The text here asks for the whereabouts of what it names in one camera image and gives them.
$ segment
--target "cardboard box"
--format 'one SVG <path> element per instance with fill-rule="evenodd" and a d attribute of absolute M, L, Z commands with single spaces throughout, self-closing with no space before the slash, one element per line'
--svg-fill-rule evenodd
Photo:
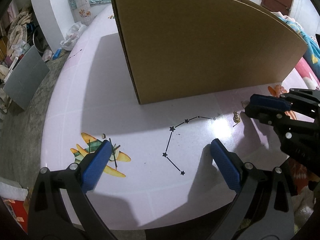
<path fill-rule="evenodd" d="M 249 0 L 112 0 L 140 104 L 283 81 L 307 49 Z"/>

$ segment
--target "concrete floor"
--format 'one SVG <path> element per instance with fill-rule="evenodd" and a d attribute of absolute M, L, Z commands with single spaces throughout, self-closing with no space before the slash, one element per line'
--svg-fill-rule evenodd
<path fill-rule="evenodd" d="M 33 187 L 40 170 L 42 131 L 54 85 L 69 52 L 47 62 L 50 71 L 37 89 L 28 109 L 12 102 L 4 115 L 0 136 L 0 176 Z"/>

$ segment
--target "table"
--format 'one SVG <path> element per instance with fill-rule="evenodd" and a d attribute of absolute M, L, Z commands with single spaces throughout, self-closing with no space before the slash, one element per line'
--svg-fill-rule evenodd
<path fill-rule="evenodd" d="M 244 110 L 241 101 L 253 93 L 270 95 L 268 85 L 139 105 L 112 14 L 108 5 L 65 63 L 41 149 L 41 165 L 60 170 L 75 161 L 71 148 L 87 147 L 82 132 L 99 140 L 105 134 L 121 145 L 119 150 L 131 159 L 117 162 L 125 177 L 103 173 L 87 193 L 110 229 L 172 225 L 231 202 L 235 193 L 210 156 L 208 145 L 215 138 L 258 169 L 272 170 L 286 160 L 272 127 L 244 113 L 234 126 L 233 112 Z M 307 88 L 295 69 L 283 86 Z M 115 168 L 114 162 L 108 165 Z M 62 194 L 71 220 L 79 223 L 66 192 Z"/>

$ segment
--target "cloth pile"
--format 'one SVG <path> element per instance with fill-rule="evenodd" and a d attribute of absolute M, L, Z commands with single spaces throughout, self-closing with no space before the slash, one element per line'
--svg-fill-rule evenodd
<path fill-rule="evenodd" d="M 304 187 L 299 195 L 291 197 L 294 212 L 294 223 L 298 230 L 303 227 L 313 213 L 316 203 L 313 191 L 308 186 Z"/>
<path fill-rule="evenodd" d="M 0 20 L 0 34 L 1 36 L 7 36 L 5 29 L 10 25 L 10 23 L 17 17 L 19 10 L 15 0 L 12 0 L 7 12 L 2 16 Z"/>
<path fill-rule="evenodd" d="M 31 22 L 31 17 L 32 14 L 27 9 L 22 9 L 21 13 L 11 23 L 8 32 L 7 56 L 12 61 L 16 56 L 20 56 L 19 53 L 14 52 L 21 51 L 21 48 L 27 44 L 27 24 Z"/>
<path fill-rule="evenodd" d="M 297 34 L 299 34 L 303 40 L 307 43 L 308 48 L 303 58 L 306 60 L 313 73 L 316 75 L 317 79 L 320 80 L 320 49 L 319 45 L 316 42 L 316 39 L 311 38 L 304 32 L 302 26 L 297 23 L 293 18 L 288 16 L 283 16 L 280 12 L 273 13 L 278 16 L 279 19 L 284 21 L 287 25 L 289 25 Z"/>

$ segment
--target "star constellation sticker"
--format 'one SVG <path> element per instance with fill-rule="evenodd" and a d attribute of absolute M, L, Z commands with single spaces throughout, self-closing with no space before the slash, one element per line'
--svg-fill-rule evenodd
<path fill-rule="evenodd" d="M 181 170 L 177 167 L 177 165 L 175 165 L 175 164 L 173 163 L 173 161 L 168 158 L 168 154 L 167 154 L 167 152 L 168 152 L 168 147 L 169 147 L 169 144 L 170 144 L 172 135 L 174 136 L 173 131 L 175 131 L 176 128 L 178 128 L 179 126 L 181 126 L 181 125 L 183 125 L 183 124 L 185 124 L 185 123 L 189 123 L 190 121 L 192 121 L 193 119 L 196 119 L 196 118 L 203 118 L 203 119 L 209 119 L 209 120 L 214 120 L 214 121 L 216 120 L 215 117 L 209 118 L 209 117 L 204 117 L 204 116 L 198 115 L 198 116 L 195 116 L 195 117 L 193 117 L 193 118 L 191 118 L 191 119 L 185 119 L 184 122 L 182 122 L 182 123 L 180 123 L 180 124 L 178 124 L 178 125 L 176 125 L 176 126 L 170 126 L 170 132 L 171 132 L 171 133 L 170 133 L 170 137 L 169 137 L 169 140 L 168 140 L 168 143 L 167 143 L 167 148 L 165 149 L 165 152 L 162 153 L 162 156 L 165 157 L 166 159 L 168 159 L 168 161 L 169 161 L 173 166 L 175 166 L 175 168 L 176 168 L 178 171 L 180 171 L 180 174 L 181 174 L 182 176 L 183 176 L 184 174 L 186 174 L 186 173 L 185 173 L 184 171 L 181 171 Z"/>

